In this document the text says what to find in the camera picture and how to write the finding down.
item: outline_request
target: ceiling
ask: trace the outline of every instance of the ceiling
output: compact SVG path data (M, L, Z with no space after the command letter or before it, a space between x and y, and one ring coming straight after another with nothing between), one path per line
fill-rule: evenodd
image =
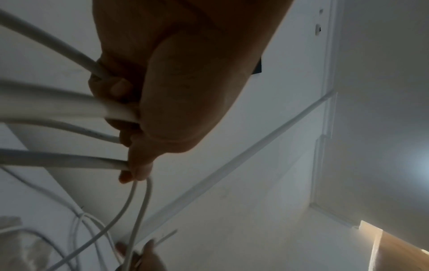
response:
M429 2L346 0L316 201L429 249Z
M46 30L89 57L97 59L100 45L89 0L4 0L0 8ZM321 96L330 1L296 0L262 56L262 73L253 75L223 121L195 149L161 157L154 167L150 217L256 141L284 124ZM315 25L322 32L315 36ZM59 87L89 94L89 73L28 39L0 28L0 74L8 79ZM67 120L117 134L103 120ZM30 150L126 159L126 148L46 128L11 125ZM130 185L109 170L50 169L62 187L83 207L110 221L122 207ZM144 194L113 228L118 239L130 232Z

